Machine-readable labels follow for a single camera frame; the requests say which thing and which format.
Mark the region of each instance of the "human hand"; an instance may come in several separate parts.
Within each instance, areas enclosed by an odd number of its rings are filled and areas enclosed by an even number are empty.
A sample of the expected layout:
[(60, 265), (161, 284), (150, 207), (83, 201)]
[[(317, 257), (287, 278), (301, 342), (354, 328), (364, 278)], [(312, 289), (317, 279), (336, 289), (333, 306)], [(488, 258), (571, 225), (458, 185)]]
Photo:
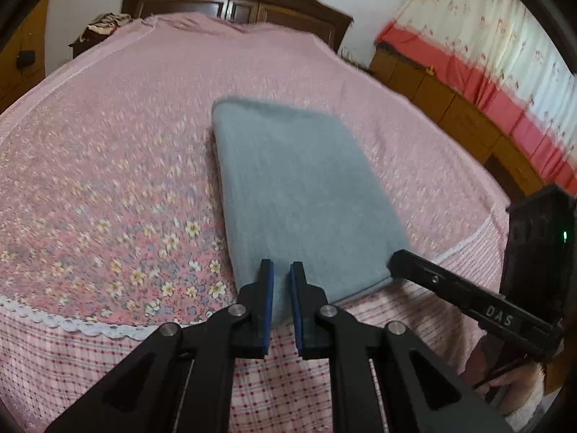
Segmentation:
[[(482, 381), (493, 367), (488, 362), (489, 357), (486, 354), (487, 344), (486, 337), (479, 340), (467, 360), (465, 371), (461, 374), (461, 379), (470, 386)], [(528, 363), (496, 379), (492, 379), (479, 387), (476, 392), (484, 397), (490, 388), (510, 386), (498, 406), (500, 414), (508, 415), (521, 408), (527, 402), (539, 379), (540, 370), (541, 366), (538, 363)]]

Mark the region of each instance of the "gray folded cloth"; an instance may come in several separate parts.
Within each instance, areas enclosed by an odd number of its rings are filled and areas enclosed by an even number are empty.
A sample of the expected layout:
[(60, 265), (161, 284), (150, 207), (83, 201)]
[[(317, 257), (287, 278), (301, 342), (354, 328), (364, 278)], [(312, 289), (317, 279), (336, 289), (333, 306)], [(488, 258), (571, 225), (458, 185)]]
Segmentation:
[(329, 302), (391, 282), (405, 227), (363, 151), (338, 118), (230, 97), (212, 107), (224, 222), (237, 289), (275, 265), (273, 324), (290, 316), (290, 264)]

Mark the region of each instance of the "wooden headboard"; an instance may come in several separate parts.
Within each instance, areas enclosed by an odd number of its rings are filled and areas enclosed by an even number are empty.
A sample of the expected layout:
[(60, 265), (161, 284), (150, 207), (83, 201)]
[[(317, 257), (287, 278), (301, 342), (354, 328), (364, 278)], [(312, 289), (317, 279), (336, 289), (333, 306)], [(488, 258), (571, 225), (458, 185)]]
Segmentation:
[(197, 11), (236, 23), (270, 22), (311, 32), (337, 51), (353, 18), (318, 0), (123, 0), (135, 18)]

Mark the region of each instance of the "folded blanket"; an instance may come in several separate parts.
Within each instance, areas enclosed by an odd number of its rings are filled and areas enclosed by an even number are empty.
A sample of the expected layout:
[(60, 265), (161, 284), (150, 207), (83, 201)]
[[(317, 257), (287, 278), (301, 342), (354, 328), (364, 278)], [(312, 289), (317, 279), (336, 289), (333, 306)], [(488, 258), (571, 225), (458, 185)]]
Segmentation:
[(227, 98), (212, 108), (224, 222), (237, 288), (275, 264), (273, 323), (290, 315), (290, 264), (329, 302), (391, 281), (406, 230), (351, 133), (321, 112)]

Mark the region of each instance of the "door handle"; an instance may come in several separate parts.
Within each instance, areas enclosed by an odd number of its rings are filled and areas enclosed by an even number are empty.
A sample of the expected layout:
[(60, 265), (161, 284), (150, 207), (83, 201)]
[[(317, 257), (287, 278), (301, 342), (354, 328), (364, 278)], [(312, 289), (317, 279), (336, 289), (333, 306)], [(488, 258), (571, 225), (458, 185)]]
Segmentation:
[(36, 51), (21, 50), (18, 52), (18, 57), (16, 57), (16, 68), (22, 70), (26, 67), (34, 65), (35, 62), (36, 62)]

